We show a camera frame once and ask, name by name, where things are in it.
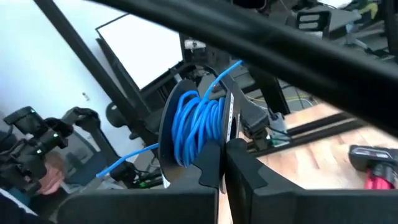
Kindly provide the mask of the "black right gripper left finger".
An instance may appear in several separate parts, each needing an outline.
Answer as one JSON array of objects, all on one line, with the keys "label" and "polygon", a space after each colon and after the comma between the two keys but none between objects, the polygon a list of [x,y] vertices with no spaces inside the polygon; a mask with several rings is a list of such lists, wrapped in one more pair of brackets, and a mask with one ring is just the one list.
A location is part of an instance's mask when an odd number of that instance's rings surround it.
[{"label": "black right gripper left finger", "polygon": [[161,147],[166,189],[96,190],[73,196],[59,209],[58,224],[217,224],[221,146],[205,144],[187,168]]}]

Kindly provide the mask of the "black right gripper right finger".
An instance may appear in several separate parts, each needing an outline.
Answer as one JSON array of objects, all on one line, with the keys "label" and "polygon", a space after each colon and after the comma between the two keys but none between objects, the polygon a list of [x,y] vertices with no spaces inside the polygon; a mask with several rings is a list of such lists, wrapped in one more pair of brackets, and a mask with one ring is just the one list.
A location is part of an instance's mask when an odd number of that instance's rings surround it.
[{"label": "black right gripper right finger", "polygon": [[305,190],[247,152],[226,145],[225,181],[234,224],[398,224],[398,189]]}]

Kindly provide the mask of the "black cord spool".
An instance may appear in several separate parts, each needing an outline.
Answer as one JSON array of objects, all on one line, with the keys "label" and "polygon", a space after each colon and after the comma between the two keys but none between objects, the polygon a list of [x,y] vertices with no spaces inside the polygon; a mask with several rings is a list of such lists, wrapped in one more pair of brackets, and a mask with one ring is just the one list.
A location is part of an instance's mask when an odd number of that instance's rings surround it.
[{"label": "black cord spool", "polygon": [[159,162],[165,179],[174,183],[198,161],[204,149],[219,153],[239,136],[242,93],[230,77],[216,78],[201,97],[191,80],[182,80],[165,104],[159,128]]}]

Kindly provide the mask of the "grey desk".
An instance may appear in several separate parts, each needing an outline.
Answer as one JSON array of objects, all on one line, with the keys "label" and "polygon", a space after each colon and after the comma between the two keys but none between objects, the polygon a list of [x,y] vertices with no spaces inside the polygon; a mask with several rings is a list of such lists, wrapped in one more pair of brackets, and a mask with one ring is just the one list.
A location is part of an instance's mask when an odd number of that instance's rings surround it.
[{"label": "grey desk", "polygon": [[330,39],[398,64],[398,0],[318,0],[331,9]]}]

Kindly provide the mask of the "grey office chair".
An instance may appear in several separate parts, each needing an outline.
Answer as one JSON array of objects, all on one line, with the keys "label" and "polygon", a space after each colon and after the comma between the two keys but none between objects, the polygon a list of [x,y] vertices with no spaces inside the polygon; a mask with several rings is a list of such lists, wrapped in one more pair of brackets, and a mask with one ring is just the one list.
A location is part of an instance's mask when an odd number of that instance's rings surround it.
[{"label": "grey office chair", "polygon": [[[74,107],[66,112],[62,121],[90,134],[101,127],[97,112],[89,108]],[[84,188],[106,166],[103,155],[75,130],[68,137],[68,146],[60,152],[66,170],[62,187],[68,193]]]}]

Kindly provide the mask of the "red black battery pack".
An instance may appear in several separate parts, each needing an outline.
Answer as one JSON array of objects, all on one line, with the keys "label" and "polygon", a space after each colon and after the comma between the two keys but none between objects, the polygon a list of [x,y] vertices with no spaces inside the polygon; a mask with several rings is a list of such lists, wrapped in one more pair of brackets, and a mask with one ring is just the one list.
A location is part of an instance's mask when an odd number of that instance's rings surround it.
[{"label": "red black battery pack", "polygon": [[396,189],[398,187],[398,149],[351,145],[351,165],[366,174],[365,189]]}]

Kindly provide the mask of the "person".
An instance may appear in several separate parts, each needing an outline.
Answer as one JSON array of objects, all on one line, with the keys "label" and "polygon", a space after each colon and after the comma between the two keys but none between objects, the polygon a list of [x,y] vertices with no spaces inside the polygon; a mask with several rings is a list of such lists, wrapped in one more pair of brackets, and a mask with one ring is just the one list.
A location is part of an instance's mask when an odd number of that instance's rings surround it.
[{"label": "person", "polygon": [[[46,175],[39,180],[41,195],[55,193],[65,178],[64,162],[57,152],[50,152],[45,158]],[[54,224],[39,217],[29,207],[20,202],[8,191],[0,188],[0,224]]]}]

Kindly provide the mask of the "white rectangular panel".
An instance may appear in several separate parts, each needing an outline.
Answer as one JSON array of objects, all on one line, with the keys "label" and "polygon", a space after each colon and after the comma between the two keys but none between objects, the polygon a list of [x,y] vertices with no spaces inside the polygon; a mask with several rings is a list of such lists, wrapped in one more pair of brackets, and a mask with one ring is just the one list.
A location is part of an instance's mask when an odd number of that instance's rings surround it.
[{"label": "white rectangular panel", "polygon": [[125,14],[96,28],[140,90],[183,60],[178,32]]}]

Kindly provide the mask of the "grey metal bracket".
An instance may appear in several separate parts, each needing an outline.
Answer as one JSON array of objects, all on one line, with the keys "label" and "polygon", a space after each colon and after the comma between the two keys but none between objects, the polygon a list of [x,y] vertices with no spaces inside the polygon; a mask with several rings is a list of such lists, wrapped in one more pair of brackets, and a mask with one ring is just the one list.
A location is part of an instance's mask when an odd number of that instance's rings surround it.
[{"label": "grey metal bracket", "polygon": [[269,129],[271,130],[271,141],[275,147],[288,144],[291,141],[290,135],[281,113],[271,113],[269,116]]}]

